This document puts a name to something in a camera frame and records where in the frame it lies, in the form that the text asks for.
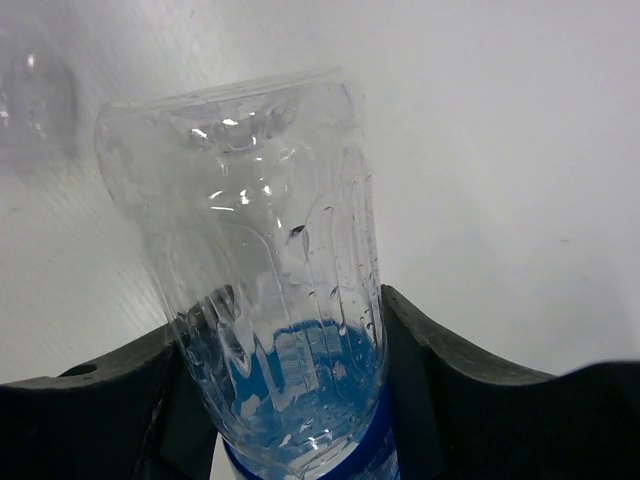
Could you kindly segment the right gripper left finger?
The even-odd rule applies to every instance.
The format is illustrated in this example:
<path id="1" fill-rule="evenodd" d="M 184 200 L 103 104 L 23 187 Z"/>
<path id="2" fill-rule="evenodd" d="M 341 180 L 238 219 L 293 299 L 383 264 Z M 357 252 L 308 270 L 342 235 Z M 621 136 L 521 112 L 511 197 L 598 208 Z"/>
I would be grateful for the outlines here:
<path id="1" fill-rule="evenodd" d="M 207 479 L 216 438 L 167 327 L 1 387 L 4 479 Z"/>

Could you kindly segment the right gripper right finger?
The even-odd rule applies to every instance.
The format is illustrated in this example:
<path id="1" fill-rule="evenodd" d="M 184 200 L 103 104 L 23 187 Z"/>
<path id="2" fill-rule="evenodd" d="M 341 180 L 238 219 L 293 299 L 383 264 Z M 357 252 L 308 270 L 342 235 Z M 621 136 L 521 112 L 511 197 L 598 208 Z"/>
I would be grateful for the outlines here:
<path id="1" fill-rule="evenodd" d="M 382 289 L 405 479 L 635 479 L 639 365 L 552 375 L 503 359 Z"/>

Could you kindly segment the blue label water bottle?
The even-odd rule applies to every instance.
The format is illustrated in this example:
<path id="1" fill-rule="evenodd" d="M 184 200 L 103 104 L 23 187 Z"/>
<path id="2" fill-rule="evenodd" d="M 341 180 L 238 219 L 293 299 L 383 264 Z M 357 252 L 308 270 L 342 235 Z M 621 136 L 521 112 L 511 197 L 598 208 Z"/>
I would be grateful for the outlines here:
<path id="1" fill-rule="evenodd" d="M 240 479 L 396 479 L 388 342 L 341 69 L 108 103 L 94 146 Z"/>

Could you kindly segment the clear bottle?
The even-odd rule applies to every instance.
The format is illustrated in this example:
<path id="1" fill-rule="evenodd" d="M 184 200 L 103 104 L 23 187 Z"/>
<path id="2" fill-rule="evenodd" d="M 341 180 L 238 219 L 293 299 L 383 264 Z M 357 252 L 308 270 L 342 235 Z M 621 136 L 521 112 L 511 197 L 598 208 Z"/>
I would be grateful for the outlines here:
<path id="1" fill-rule="evenodd" d="M 78 100 L 71 67 L 49 45 L 1 39 L 1 163 L 77 155 Z"/>

